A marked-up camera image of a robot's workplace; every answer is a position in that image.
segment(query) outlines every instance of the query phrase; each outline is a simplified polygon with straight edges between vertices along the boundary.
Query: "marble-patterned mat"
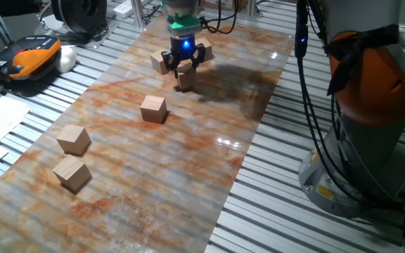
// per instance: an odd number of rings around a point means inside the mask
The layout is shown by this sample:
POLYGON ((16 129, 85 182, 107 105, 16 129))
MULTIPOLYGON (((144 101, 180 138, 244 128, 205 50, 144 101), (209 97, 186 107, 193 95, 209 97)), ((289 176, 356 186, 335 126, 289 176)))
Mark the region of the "marble-patterned mat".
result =
POLYGON ((161 16, 0 178, 0 251, 204 251, 293 38, 240 25, 198 37, 215 58, 192 91, 151 67, 169 48, 161 16), (165 124, 141 119, 146 95, 165 97, 165 124), (93 178, 76 195, 52 172, 66 124, 92 140, 78 158, 93 178))

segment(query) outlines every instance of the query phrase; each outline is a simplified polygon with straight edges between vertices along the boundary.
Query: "wooden block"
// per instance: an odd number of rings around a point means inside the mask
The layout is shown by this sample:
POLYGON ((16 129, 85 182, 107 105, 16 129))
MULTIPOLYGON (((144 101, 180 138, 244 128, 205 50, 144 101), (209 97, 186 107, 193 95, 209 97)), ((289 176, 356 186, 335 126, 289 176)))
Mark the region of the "wooden block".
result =
POLYGON ((57 136, 65 153, 83 155, 90 145, 90 137, 82 126, 66 125, 57 136))
POLYGON ((187 71, 189 71, 192 67, 192 62, 190 59, 188 60, 182 60, 179 65, 177 66, 177 72, 180 73, 185 73, 187 71))
POLYGON ((76 157, 68 155, 53 169, 59 181, 70 190, 76 192, 91 178, 91 174, 85 163, 76 157))
POLYGON ((160 50, 152 53, 151 56, 151 63, 153 64, 153 68, 155 71, 159 72, 160 74, 167 74, 168 70, 165 66, 165 61, 162 57, 162 52, 167 51, 167 49, 161 48, 160 50))
POLYGON ((196 70, 194 68, 190 68, 185 73, 178 73, 177 83, 181 90, 191 88, 194 84, 196 84, 196 70))
POLYGON ((196 44, 196 45, 199 45, 199 44, 201 44, 201 43, 202 43, 202 44, 204 45, 204 47, 205 47, 204 61, 213 59, 214 55, 213 55, 213 53, 212 53, 212 45, 211 45, 211 43, 210 43, 210 42, 207 40, 207 38, 205 38, 205 37, 200 38, 200 39, 197 39, 197 40, 195 41, 195 44, 196 44))
POLYGON ((140 112, 144 121, 163 123, 163 119, 167 114, 165 98, 147 95, 140 106, 140 112))

